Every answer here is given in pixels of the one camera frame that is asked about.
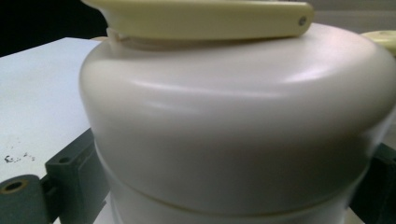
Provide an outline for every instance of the container lid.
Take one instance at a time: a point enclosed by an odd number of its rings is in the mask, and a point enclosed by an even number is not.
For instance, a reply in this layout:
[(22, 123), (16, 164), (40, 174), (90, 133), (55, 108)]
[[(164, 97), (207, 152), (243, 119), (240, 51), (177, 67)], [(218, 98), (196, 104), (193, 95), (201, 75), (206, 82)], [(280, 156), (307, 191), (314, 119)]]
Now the container lid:
[(259, 0), (82, 0), (108, 26), (133, 37), (226, 40), (302, 35), (313, 19), (307, 3)]

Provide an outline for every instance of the white ceramic container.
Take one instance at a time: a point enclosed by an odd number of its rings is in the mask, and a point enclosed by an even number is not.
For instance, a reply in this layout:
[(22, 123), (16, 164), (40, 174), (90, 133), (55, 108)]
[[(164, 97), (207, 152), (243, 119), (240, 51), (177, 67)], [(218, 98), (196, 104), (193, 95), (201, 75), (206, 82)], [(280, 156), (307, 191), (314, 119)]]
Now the white ceramic container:
[(279, 39), (109, 37), (80, 92), (124, 223), (343, 221), (393, 114), (386, 50), (319, 24)]

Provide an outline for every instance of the table surface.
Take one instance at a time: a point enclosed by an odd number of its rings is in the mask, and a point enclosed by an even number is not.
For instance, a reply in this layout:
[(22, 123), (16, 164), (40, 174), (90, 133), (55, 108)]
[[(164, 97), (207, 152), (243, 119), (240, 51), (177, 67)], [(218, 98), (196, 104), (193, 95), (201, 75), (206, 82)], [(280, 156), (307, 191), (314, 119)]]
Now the table surface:
[[(78, 73), (98, 41), (64, 38), (0, 58), (0, 182), (46, 174), (44, 163), (90, 128)], [(396, 128), (385, 142), (396, 146)], [(109, 203), (95, 224), (111, 224)], [(346, 224), (360, 224), (350, 210)]]

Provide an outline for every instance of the dark gray bracket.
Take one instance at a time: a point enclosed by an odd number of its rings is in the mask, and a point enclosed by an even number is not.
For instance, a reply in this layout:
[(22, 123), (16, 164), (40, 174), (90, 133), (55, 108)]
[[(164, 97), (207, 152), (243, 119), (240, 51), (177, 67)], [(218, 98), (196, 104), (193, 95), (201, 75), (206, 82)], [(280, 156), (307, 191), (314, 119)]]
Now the dark gray bracket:
[(109, 187), (91, 130), (46, 162), (47, 175), (21, 175), (0, 184), (0, 223), (92, 224)]
[(366, 224), (396, 224), (396, 150), (379, 146), (350, 207)]

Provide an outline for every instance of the hole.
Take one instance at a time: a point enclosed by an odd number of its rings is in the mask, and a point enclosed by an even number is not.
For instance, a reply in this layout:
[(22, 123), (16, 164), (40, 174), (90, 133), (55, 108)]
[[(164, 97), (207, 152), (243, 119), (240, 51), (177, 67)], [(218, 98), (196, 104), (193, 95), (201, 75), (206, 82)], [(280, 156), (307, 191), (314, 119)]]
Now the hole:
[(304, 26), (305, 23), (306, 23), (306, 17), (301, 17), (301, 18), (298, 20), (298, 24), (299, 24), (300, 26)]
[(21, 186), (22, 186), (22, 182), (21, 181), (18, 181), (18, 182), (15, 182), (15, 183), (11, 183), (11, 184), (6, 186), (6, 191), (12, 191), (12, 190), (20, 188)]
[(70, 162), (70, 158), (68, 158), (68, 157), (61, 158), (61, 159), (59, 160), (59, 162), (60, 162), (60, 163), (67, 163), (67, 162)]
[(3, 193), (3, 194), (10, 194), (10, 193), (17, 192), (17, 191), (23, 189), (24, 187), (26, 187), (27, 186), (27, 182), (28, 181), (24, 180), (24, 179), (13, 181), (13, 182), (5, 185), (0, 190), (0, 192)]

